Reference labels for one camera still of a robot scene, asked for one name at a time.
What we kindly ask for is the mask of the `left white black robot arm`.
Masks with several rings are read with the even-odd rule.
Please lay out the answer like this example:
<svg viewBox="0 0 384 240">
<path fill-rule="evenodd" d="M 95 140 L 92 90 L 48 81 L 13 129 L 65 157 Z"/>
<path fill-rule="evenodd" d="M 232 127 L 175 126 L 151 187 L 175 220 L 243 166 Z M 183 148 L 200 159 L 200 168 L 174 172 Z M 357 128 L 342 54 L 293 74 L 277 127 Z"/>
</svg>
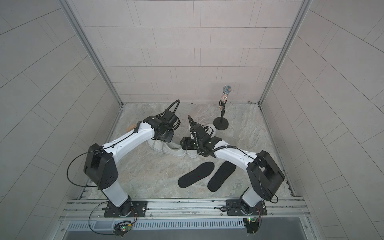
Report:
<svg viewBox="0 0 384 240">
<path fill-rule="evenodd" d="M 132 212 L 131 197 L 122 189 L 117 163 L 144 142 L 156 152 L 183 158 L 187 151 L 172 141 L 174 130 L 180 126 L 175 111 L 165 110 L 156 116 L 139 121 L 125 135 L 102 146 L 92 145 L 85 153 L 84 173 L 109 200 L 109 206 L 121 217 Z"/>
</svg>

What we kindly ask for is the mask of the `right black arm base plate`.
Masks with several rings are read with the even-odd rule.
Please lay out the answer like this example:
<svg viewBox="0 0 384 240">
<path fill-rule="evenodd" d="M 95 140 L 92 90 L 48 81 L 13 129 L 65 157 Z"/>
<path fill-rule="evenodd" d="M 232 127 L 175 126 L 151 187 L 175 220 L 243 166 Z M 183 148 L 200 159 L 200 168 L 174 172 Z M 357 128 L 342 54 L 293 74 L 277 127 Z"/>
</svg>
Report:
<svg viewBox="0 0 384 240">
<path fill-rule="evenodd" d="M 226 200 L 228 216 L 266 216 L 268 214 L 264 200 L 250 207 L 243 200 Z"/>
</svg>

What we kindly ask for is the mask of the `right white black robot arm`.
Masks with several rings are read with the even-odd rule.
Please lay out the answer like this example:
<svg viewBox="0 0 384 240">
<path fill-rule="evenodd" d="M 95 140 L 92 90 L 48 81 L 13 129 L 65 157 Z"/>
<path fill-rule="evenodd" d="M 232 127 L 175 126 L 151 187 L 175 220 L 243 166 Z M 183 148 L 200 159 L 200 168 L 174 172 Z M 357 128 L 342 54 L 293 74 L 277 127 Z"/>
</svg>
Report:
<svg viewBox="0 0 384 240">
<path fill-rule="evenodd" d="M 189 153 L 202 157 L 224 160 L 208 183 L 208 189 L 216 192 L 227 178 L 241 168 L 247 172 L 251 187 L 241 195 L 237 209 L 244 215 L 262 214 L 263 201 L 271 202 L 285 180 L 285 175 L 266 151 L 248 152 L 216 137 L 215 128 L 192 123 L 190 137 L 184 137 L 181 146 Z"/>
</svg>

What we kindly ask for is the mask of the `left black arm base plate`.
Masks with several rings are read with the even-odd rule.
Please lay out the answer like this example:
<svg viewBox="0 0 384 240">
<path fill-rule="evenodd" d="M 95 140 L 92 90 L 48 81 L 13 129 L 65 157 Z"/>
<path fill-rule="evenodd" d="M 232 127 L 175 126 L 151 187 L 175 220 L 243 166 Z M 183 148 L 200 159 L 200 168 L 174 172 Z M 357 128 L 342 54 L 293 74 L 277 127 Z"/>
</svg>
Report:
<svg viewBox="0 0 384 240">
<path fill-rule="evenodd" d="M 124 203 L 120 207 L 116 207 L 112 202 L 108 202 L 107 206 L 102 208 L 105 218 L 133 218 L 144 217 L 147 210 L 147 201 L 133 201 Z"/>
</svg>

